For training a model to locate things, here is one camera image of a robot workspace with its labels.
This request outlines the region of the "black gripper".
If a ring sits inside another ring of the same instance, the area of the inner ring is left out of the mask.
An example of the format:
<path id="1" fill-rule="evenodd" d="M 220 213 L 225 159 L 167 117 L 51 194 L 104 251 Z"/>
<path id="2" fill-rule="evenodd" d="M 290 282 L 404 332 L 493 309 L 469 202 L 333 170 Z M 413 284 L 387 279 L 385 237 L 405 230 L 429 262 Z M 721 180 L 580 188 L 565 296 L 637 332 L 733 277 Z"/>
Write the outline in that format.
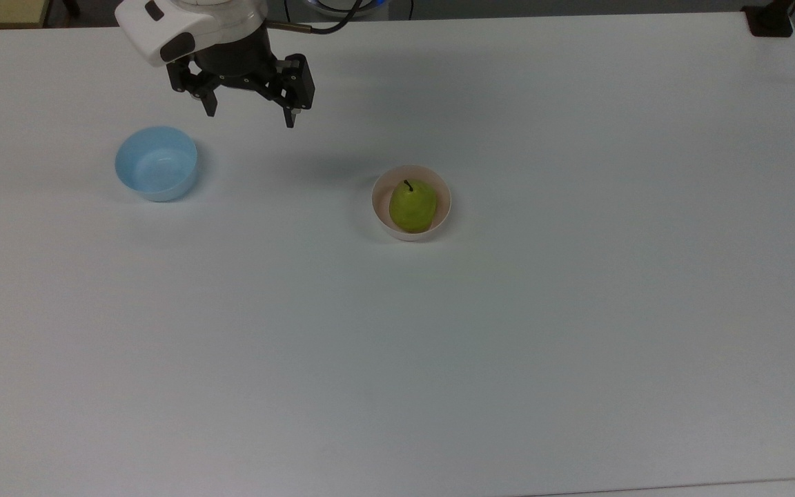
<path id="1" fill-rule="evenodd" d="M 190 62 L 201 72 L 193 73 Z M 277 59 L 271 50 L 266 26 L 232 42 L 203 48 L 190 56 L 167 63 L 168 81 L 177 93 L 186 93 L 202 103 L 205 113 L 217 113 L 215 89 L 219 82 L 244 79 L 263 83 L 261 95 L 276 103 L 284 114 L 285 126 L 293 128 L 303 110 L 309 110 L 315 97 L 315 82 L 305 55 L 297 53 Z"/>

